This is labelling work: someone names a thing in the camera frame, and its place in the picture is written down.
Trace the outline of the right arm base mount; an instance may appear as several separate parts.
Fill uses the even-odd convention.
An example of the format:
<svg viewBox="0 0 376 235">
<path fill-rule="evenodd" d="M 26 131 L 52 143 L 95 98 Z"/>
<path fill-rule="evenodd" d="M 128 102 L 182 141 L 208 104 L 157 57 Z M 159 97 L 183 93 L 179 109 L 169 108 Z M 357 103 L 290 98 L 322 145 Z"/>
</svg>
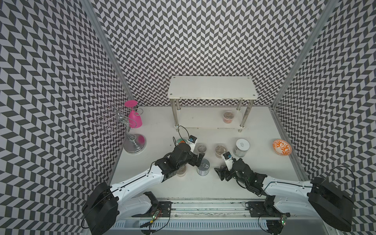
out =
<svg viewBox="0 0 376 235">
<path fill-rule="evenodd" d="M 287 218 L 291 217 L 289 212 L 282 213 L 275 207 L 275 196 L 267 196 L 261 201 L 248 201 L 244 205 L 249 211 L 251 217 L 279 217 L 285 215 Z"/>
</svg>

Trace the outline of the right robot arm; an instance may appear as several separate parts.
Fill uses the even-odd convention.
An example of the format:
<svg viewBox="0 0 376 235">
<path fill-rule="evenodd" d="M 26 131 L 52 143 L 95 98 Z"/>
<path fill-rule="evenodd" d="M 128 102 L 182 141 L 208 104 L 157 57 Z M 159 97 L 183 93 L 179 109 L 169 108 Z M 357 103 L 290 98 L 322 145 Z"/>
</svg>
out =
<svg viewBox="0 0 376 235">
<path fill-rule="evenodd" d="M 221 181 L 234 179 L 247 191 L 270 199 L 265 208 L 281 214 L 293 213 L 320 217 L 326 224 L 342 232 L 350 232 L 354 199 L 334 183 L 315 177 L 310 181 L 286 181 L 251 170 L 243 159 L 225 160 L 215 168 Z"/>
</svg>

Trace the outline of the red tub clear lid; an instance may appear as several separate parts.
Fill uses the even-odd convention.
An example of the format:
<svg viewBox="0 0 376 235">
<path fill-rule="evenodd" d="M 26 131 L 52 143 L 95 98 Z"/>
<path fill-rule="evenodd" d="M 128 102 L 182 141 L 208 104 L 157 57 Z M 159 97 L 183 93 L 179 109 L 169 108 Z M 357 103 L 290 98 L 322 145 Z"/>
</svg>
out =
<svg viewBox="0 0 376 235">
<path fill-rule="evenodd" d="M 186 175 L 186 172 L 187 172 L 187 166 L 184 165 L 177 170 L 176 175 L 179 177 L 184 177 Z"/>
<path fill-rule="evenodd" d="M 217 158 L 222 158 L 222 155 L 224 153 L 226 153 L 228 150 L 227 150 L 227 147 L 223 146 L 223 145 L 217 145 L 214 149 L 215 151 L 215 155 Z"/>
</svg>

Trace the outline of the white lid green label jar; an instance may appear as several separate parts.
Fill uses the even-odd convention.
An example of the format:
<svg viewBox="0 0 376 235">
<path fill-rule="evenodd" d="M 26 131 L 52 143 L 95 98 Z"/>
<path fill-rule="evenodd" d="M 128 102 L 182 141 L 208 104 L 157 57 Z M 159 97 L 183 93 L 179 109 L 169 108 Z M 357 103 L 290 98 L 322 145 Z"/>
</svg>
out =
<svg viewBox="0 0 376 235">
<path fill-rule="evenodd" d="M 250 143 L 246 139 L 238 139 L 234 147 L 234 155 L 237 157 L 244 157 L 250 148 Z"/>
</svg>

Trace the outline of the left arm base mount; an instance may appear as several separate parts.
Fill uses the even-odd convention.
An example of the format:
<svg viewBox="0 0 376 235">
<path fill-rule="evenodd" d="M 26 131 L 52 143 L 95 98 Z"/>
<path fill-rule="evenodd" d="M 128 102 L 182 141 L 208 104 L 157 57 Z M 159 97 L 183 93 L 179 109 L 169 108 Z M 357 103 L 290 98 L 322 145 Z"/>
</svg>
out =
<svg viewBox="0 0 376 235">
<path fill-rule="evenodd" d="M 145 192 L 138 197 L 140 206 L 137 208 L 137 213 L 132 217 L 152 217 L 152 215 L 159 211 L 159 217 L 170 217 L 172 210 L 171 201 L 159 201 L 152 192 Z"/>
</svg>

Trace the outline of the red label small tub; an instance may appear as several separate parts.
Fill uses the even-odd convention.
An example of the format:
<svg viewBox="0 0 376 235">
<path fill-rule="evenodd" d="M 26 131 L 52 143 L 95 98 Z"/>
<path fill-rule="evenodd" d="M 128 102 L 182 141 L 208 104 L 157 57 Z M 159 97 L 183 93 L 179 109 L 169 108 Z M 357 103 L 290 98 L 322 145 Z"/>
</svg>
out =
<svg viewBox="0 0 376 235">
<path fill-rule="evenodd" d="M 229 124 L 233 121 L 235 114 L 232 111 L 225 111 L 223 114 L 223 121 Z"/>
</svg>

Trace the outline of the tomato lid red jar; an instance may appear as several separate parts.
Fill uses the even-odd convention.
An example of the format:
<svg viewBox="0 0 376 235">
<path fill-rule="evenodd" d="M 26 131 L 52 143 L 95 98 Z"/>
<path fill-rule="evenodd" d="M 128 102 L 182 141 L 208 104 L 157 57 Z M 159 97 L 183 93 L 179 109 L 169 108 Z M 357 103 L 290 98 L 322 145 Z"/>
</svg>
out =
<svg viewBox="0 0 376 235">
<path fill-rule="evenodd" d="M 176 141 L 176 144 L 177 144 L 177 145 L 179 145 L 179 144 L 181 144 L 181 143 L 186 143 L 186 140 L 184 140 L 184 139 L 179 139 L 179 140 Z"/>
</svg>

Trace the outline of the aluminium corner post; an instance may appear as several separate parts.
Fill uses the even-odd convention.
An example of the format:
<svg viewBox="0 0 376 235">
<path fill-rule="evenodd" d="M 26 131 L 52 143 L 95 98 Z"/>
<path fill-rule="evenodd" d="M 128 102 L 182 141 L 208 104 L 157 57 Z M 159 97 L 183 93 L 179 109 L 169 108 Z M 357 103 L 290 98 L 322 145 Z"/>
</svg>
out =
<svg viewBox="0 0 376 235">
<path fill-rule="evenodd" d="M 82 7 L 88 17 L 88 20 L 90 21 L 90 23 L 92 24 L 92 27 L 94 29 L 94 31 L 96 32 L 97 34 L 97 37 L 99 39 L 99 41 L 101 42 L 102 46 L 103 46 L 103 49 L 104 51 L 106 52 L 108 58 L 109 58 L 109 61 L 111 62 L 116 74 L 117 74 L 117 77 L 127 95 L 127 97 L 131 100 L 134 99 L 134 96 L 128 86 L 128 83 L 127 83 L 127 80 L 120 68 L 120 65 L 117 61 L 117 59 L 115 58 L 115 54 L 111 48 L 111 45 L 105 35 L 105 32 L 103 31 L 103 28 L 100 24 L 100 21 L 94 11 L 94 8 L 93 8 L 93 5 L 92 5 L 92 2 L 91 1 L 87 1 L 87 0 L 82 0 L 80 1 L 81 4 L 82 4 Z"/>
<path fill-rule="evenodd" d="M 282 100 L 283 96 L 285 95 L 286 91 L 288 90 L 289 86 L 291 85 L 294 77 L 298 73 L 300 67 L 302 66 L 305 58 L 307 57 L 309 51 L 311 50 L 312 46 L 314 45 L 315 41 L 319 37 L 321 31 L 323 30 L 325 24 L 329 20 L 329 17 L 334 12 L 337 4 L 339 1 L 336 0 L 330 0 L 327 2 L 322 14 L 320 15 L 319 19 L 317 20 L 317 23 L 312 29 L 311 34 L 309 35 L 307 41 L 302 47 L 302 50 L 300 54 L 298 55 L 296 61 L 294 62 L 289 74 L 287 75 L 283 85 L 281 86 L 280 90 L 278 91 L 275 99 L 273 100 L 271 104 L 271 108 L 275 109 L 280 101 Z"/>
</svg>

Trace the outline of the pink plastic cup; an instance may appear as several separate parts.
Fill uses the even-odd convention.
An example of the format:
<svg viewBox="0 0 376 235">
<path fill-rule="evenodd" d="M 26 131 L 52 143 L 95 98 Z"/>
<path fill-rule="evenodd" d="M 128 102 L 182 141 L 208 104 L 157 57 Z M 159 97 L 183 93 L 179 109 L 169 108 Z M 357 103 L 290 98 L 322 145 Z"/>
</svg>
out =
<svg viewBox="0 0 376 235">
<path fill-rule="evenodd" d="M 143 109 L 138 108 L 138 102 L 136 100 L 128 100 L 124 103 L 124 106 L 130 110 L 128 115 L 130 128 L 140 128 L 142 123 L 141 114 Z"/>
</svg>

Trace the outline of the aluminium corner post left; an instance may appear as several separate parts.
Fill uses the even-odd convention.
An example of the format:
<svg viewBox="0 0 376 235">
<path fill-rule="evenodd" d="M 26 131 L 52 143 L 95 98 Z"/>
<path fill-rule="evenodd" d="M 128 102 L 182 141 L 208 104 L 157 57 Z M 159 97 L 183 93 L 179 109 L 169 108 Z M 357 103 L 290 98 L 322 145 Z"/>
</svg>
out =
<svg viewBox="0 0 376 235">
<path fill-rule="evenodd" d="M 111 62 L 116 74 L 117 74 L 117 77 L 127 95 L 127 97 L 131 100 L 134 99 L 134 96 L 128 86 L 128 83 L 127 83 L 127 80 L 120 68 L 120 65 L 117 61 L 117 59 L 115 58 L 115 54 L 111 48 L 111 45 L 105 35 L 105 32 L 103 31 L 103 28 L 100 24 L 100 21 L 94 11 L 94 8 L 93 8 L 93 5 L 92 5 L 92 2 L 91 1 L 87 1 L 87 0 L 82 0 L 80 1 L 81 4 L 82 4 L 82 7 L 88 17 L 88 20 L 90 21 L 90 23 L 92 24 L 92 27 L 94 29 L 94 31 L 96 32 L 97 34 L 97 37 L 99 39 L 99 41 L 101 42 L 102 46 L 103 46 L 103 49 L 104 51 L 106 52 L 108 58 L 109 58 L 109 61 Z"/>
</svg>

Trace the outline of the aluminium corner post right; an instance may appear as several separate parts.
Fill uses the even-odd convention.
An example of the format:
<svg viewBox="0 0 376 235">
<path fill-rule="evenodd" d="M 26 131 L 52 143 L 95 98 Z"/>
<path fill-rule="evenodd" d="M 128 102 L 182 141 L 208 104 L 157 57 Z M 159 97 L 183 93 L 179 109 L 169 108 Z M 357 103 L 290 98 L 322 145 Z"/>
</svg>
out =
<svg viewBox="0 0 376 235">
<path fill-rule="evenodd" d="M 296 61 L 294 62 L 289 74 L 287 75 L 283 85 L 281 86 L 280 90 L 278 91 L 275 99 L 273 100 L 271 104 L 271 108 L 275 109 L 280 101 L 282 100 L 283 96 L 285 95 L 286 91 L 288 90 L 289 86 L 291 85 L 294 77 L 298 73 L 300 67 L 302 66 L 305 58 L 307 57 L 309 51 L 311 50 L 312 46 L 314 45 L 315 41 L 319 37 L 321 31 L 323 30 L 325 24 L 329 20 L 329 17 L 334 12 L 337 4 L 339 1 L 336 0 L 330 0 L 327 2 L 322 14 L 320 15 L 319 19 L 317 20 L 317 23 L 312 29 L 311 34 L 309 35 L 307 41 L 302 47 L 302 50 L 300 54 L 298 55 Z"/>
</svg>

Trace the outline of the white two-tier shelf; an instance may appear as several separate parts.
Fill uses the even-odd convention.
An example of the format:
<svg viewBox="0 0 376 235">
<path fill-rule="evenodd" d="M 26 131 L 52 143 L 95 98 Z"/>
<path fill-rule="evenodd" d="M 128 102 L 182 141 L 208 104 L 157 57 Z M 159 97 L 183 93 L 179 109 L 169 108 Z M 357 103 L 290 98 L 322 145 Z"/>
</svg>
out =
<svg viewBox="0 0 376 235">
<path fill-rule="evenodd" d="M 245 128 L 251 109 L 258 99 L 255 84 L 249 76 L 173 76 L 167 92 L 172 107 L 174 126 L 204 129 Z M 235 100 L 236 108 L 188 107 L 182 109 L 181 100 Z M 223 121 L 225 111 L 235 114 L 233 121 Z"/>
</svg>

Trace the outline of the orange patterned bowl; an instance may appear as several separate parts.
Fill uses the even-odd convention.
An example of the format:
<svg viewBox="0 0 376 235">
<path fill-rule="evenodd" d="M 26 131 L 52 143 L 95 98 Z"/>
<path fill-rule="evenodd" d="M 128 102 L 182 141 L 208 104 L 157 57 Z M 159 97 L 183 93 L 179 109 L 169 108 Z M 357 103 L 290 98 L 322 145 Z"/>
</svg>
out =
<svg viewBox="0 0 376 235">
<path fill-rule="evenodd" d="M 292 153 L 291 145 L 284 140 L 275 140 L 272 143 L 273 150 L 281 156 L 288 156 Z"/>
</svg>

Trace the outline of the purple label tin can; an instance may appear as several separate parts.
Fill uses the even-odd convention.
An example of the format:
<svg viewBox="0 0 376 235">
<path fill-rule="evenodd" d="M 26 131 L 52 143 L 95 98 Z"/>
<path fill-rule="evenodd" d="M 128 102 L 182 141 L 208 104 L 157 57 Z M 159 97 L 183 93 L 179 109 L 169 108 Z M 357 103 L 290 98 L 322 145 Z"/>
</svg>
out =
<svg viewBox="0 0 376 235">
<path fill-rule="evenodd" d="M 197 173 L 200 176 L 206 176 L 210 171 L 210 162 L 203 158 L 200 166 L 197 167 Z"/>
</svg>

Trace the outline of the clear tub brown seeds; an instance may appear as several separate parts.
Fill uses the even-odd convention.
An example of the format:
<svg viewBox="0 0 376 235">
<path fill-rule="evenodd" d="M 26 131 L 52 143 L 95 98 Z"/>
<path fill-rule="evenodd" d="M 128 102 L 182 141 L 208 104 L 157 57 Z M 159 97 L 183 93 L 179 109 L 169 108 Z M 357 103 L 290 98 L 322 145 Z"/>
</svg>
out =
<svg viewBox="0 0 376 235">
<path fill-rule="evenodd" d="M 198 144 L 196 150 L 198 153 L 206 153 L 207 147 L 205 144 Z"/>
</svg>

